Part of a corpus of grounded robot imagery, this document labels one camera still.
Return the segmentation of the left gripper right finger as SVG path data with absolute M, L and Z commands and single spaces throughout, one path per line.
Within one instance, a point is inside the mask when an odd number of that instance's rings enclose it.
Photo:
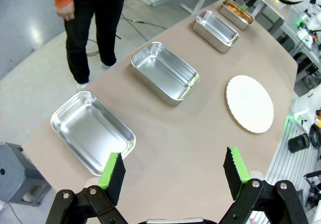
M 227 147 L 223 167 L 234 202 L 219 223 L 247 223 L 254 211 L 265 213 L 270 223 L 307 223 L 292 182 L 271 185 L 251 178 L 236 147 Z

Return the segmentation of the person's right hand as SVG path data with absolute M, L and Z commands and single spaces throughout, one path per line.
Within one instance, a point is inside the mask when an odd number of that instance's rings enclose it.
M 63 7 L 56 7 L 56 14 L 66 21 L 75 19 L 74 13 L 75 7 L 73 1 Z

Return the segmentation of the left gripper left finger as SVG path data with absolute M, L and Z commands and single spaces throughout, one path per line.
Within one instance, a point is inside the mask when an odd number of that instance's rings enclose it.
M 98 184 L 74 193 L 70 189 L 57 192 L 46 223 L 87 223 L 98 218 L 100 223 L 125 223 L 117 210 L 125 166 L 120 153 L 111 153 Z

